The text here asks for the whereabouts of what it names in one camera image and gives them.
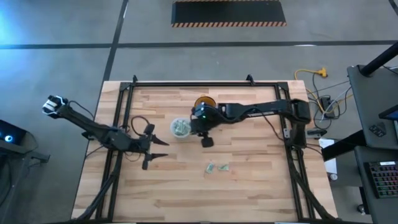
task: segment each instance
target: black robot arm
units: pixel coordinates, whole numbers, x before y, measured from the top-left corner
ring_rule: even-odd
[[[246,118],[274,114],[282,115],[292,123],[287,144],[305,147],[305,125],[311,122],[311,114],[308,102],[302,100],[277,100],[253,105],[219,103],[217,107],[202,102],[192,108],[192,115],[197,118],[191,120],[191,131],[203,137],[203,147],[211,147],[213,140],[208,137],[208,132],[219,124],[233,124]]]
[[[60,96],[49,96],[47,102],[43,105],[43,113],[54,118],[64,118],[73,124],[85,130],[82,135],[89,140],[96,139],[101,145],[108,149],[122,152],[136,152],[144,154],[143,169],[147,169],[148,162],[156,157],[167,156],[167,154],[151,154],[151,142],[168,146],[166,142],[161,141],[152,134],[155,125],[148,124],[144,134],[138,139],[130,137],[122,129],[109,127],[105,124],[98,124],[81,113],[75,111],[66,98]]]

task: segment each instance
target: yellow and black striped mat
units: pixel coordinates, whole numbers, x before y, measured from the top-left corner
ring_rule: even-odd
[[[181,0],[173,3],[172,27],[283,27],[279,0]]]

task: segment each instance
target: black metal frame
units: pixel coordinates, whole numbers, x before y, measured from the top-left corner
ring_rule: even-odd
[[[120,111],[122,107],[122,100],[124,96],[124,92],[126,90],[129,90],[128,96],[127,96],[127,102],[126,102],[126,110],[124,113],[124,118],[123,118],[123,124],[122,128],[127,128],[127,123],[129,119],[129,111],[131,108],[131,103],[132,103],[132,93],[134,87],[153,87],[153,86],[262,86],[262,87],[273,87],[275,90],[275,96],[277,100],[282,99],[280,92],[283,91],[286,99],[290,99],[289,95],[289,87],[287,82],[260,82],[256,83],[254,82],[252,76],[248,75],[246,78],[248,82],[142,82],[139,83],[137,82],[136,76],[133,78],[133,82],[122,82],[119,87],[119,95],[118,95],[118,100],[116,103],[116,109],[115,109],[115,114],[114,114],[114,119],[113,119],[113,126],[118,127],[118,121],[119,121],[119,116],[120,116]],[[287,128],[286,120],[282,116],[280,116],[280,123],[282,125],[282,128]],[[291,166],[293,164],[293,157],[292,157],[292,148],[290,146],[285,145],[285,151],[287,155],[287,160],[288,160],[288,166]],[[95,215],[95,220],[85,220],[84,222],[112,222],[113,220],[113,215],[114,215],[114,206],[116,203],[116,196],[117,196],[117,190],[118,190],[118,180],[119,180],[119,175],[120,175],[120,170],[121,170],[121,164],[122,164],[122,158],[123,154],[121,152],[118,152],[117,158],[116,158],[116,163],[115,163],[115,168],[110,174],[111,170],[111,161],[113,159],[114,151],[109,150],[108,154],[106,156],[105,160],[105,166],[104,166],[104,172],[103,172],[103,180],[101,184],[101,189],[106,187],[108,189],[110,187],[110,181],[113,183],[112,186],[112,191],[111,191],[111,199],[109,203],[109,208],[108,208],[108,216],[106,218],[102,218],[103,214],[103,206],[104,202],[103,199],[99,201],[99,204],[97,205],[96,209],[96,215]],[[308,186],[308,177],[307,173],[305,171],[305,164],[304,164],[304,159],[301,153],[297,153],[298,155],[298,166],[300,168],[300,175],[303,178],[304,183]],[[292,191],[293,191],[293,196],[294,196],[294,201],[295,201],[295,209],[297,213],[298,220],[303,219],[303,211],[302,211],[302,206],[301,206],[301,201],[300,201],[300,195],[299,195],[299,188],[297,186],[297,182],[294,178],[292,178],[291,170],[289,169],[290,172],[290,181],[292,184]],[[313,210],[313,206],[310,203],[309,199],[306,197],[307,201],[307,207],[308,207],[308,214],[311,219],[315,219],[315,213]]]
[[[136,76],[134,76],[132,82],[122,82],[120,83],[119,86],[119,95],[118,95],[118,100],[116,103],[116,108],[115,108],[115,115],[113,119],[113,126],[115,127],[122,127],[127,131],[128,127],[128,120],[129,120],[129,112],[131,109],[131,103],[132,103],[132,94],[133,90],[135,87],[154,87],[154,86],[236,86],[236,87],[244,87],[244,86],[262,86],[262,87],[273,87],[275,90],[275,96],[277,100],[281,100],[281,92],[284,93],[285,98],[287,100],[290,100],[290,94],[289,94],[289,86],[287,82],[259,82],[256,83],[251,75],[248,75],[246,78],[246,81],[243,82],[142,82],[139,83],[137,82]],[[121,126],[118,126],[119,124],[119,119],[120,119],[120,111],[122,107],[122,101],[123,101],[123,96],[124,92],[126,90],[128,91],[128,96],[127,96],[127,102],[126,102],[126,110],[124,113],[124,118],[123,118],[123,124]],[[282,126],[282,129],[286,128],[286,119],[283,116],[280,116],[280,123]],[[288,142],[286,137],[283,135],[283,140],[284,142]],[[294,146],[290,146],[288,144],[285,144],[285,151],[286,151],[286,159],[287,159],[287,164],[289,167],[289,174],[290,174],[290,181],[292,185],[292,193],[293,193],[293,198],[294,198],[294,203],[295,203],[295,209],[297,213],[297,218],[298,220],[295,221],[295,223],[340,223],[340,224],[356,224],[355,222],[344,222],[339,219],[335,219],[334,217],[330,216],[326,210],[320,205],[320,203],[317,201],[315,196],[311,193],[309,186],[308,186],[308,177],[307,173],[305,170],[305,164],[304,164],[304,159],[303,155],[301,152],[297,152],[297,160],[298,160],[298,166],[300,169],[300,173],[296,170],[294,160],[292,157],[292,151],[294,149]],[[77,220],[69,220],[67,222],[58,222],[56,224],[66,224],[66,223],[71,223],[71,224],[78,224],[78,223],[112,223],[113,222],[113,215],[114,215],[114,208],[115,208],[115,203],[116,203],[116,196],[117,196],[117,191],[118,191],[118,182],[119,182],[119,176],[120,176],[120,171],[121,171],[121,166],[122,166],[122,159],[123,159],[123,153],[118,152],[116,162],[114,165],[114,169],[112,173],[110,173],[110,168],[111,168],[111,162],[113,159],[113,156],[116,151],[108,150],[106,160],[105,160],[105,166],[104,166],[104,172],[103,172],[103,180],[101,184],[101,190],[99,194],[95,197],[93,203],[88,207],[88,209],[84,212],[82,216],[80,216]],[[111,195],[110,195],[110,201],[109,201],[109,208],[108,208],[108,215],[106,218],[102,218],[102,213],[104,209],[104,196],[106,195],[108,189],[112,185],[112,190],[111,190]],[[304,218],[303,217],[303,210],[301,206],[301,201],[300,201],[300,195],[299,195],[299,188],[298,185],[301,186],[302,190],[305,192],[305,199],[307,202],[307,207],[308,207],[308,216],[309,218]],[[320,216],[323,219],[316,219],[315,218],[315,212],[314,208],[317,208],[320,214]],[[95,219],[90,219],[93,212],[96,210],[96,215]]]

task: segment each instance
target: wooden tabletop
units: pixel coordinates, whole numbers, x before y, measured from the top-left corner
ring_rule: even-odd
[[[303,81],[287,82],[291,98],[308,101]],[[119,84],[104,83],[95,119],[97,122],[112,124]],[[253,104],[275,100],[273,87],[135,88],[130,117],[143,115],[155,124],[154,133],[170,146],[152,144],[151,152],[167,153],[169,156],[152,161],[148,170],[141,169],[142,158],[131,162],[138,155],[123,159],[114,221],[296,221],[284,144],[276,138],[263,117],[212,129],[210,136],[215,145],[209,148],[202,148],[201,138],[197,136],[183,140],[173,137],[171,122],[175,118],[189,118],[195,100],[202,95],[212,97],[217,103]],[[268,118],[281,136],[279,117],[274,115]],[[143,130],[144,126],[143,121],[134,120],[137,131]],[[98,146],[98,142],[91,142],[88,152]],[[106,150],[100,149],[86,159],[72,217],[82,214],[98,193],[105,158]],[[322,157],[307,149],[304,150],[304,158],[311,190],[328,212],[336,217]],[[205,173],[209,163],[215,165],[212,174]],[[229,171],[217,169],[224,164],[229,165]],[[307,217],[302,193],[300,197]]]

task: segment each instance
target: gray floor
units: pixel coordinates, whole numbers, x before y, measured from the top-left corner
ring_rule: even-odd
[[[173,29],[171,0],[130,0],[120,43],[394,40],[398,17],[388,0],[283,0],[287,27]],[[111,43],[122,0],[3,0],[0,2],[0,44]],[[346,68],[365,64],[387,45],[332,47],[223,47],[118,49],[110,80],[290,80],[295,70],[326,67],[324,88],[346,81]],[[68,220],[87,141],[65,120],[41,113],[48,95],[77,100],[95,111],[109,49],[0,50],[1,117],[32,132],[51,154],[48,164],[31,169],[18,193],[16,223]],[[389,65],[397,65],[393,60]],[[312,87],[312,75],[300,79]],[[349,84],[323,91],[332,97]],[[360,129],[354,99],[334,121],[329,138],[343,138]],[[339,163],[352,162],[350,158]],[[332,185],[340,218],[366,221],[356,212],[357,188]]]

